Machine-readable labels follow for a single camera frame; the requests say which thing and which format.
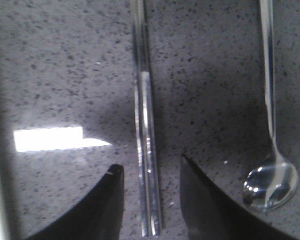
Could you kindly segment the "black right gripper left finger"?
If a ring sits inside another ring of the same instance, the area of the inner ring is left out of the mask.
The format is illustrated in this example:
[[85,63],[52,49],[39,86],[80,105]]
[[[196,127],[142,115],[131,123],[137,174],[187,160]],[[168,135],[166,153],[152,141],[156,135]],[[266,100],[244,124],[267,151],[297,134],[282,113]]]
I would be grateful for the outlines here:
[[27,239],[118,240],[124,197],[124,167],[113,164],[71,210]]

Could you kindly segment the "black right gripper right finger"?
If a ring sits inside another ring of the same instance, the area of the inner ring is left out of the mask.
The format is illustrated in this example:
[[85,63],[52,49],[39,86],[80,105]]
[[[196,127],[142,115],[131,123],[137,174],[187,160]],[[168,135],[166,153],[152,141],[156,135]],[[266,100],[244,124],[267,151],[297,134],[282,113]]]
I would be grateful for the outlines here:
[[179,181],[180,208],[191,240],[297,239],[238,204],[185,153]]

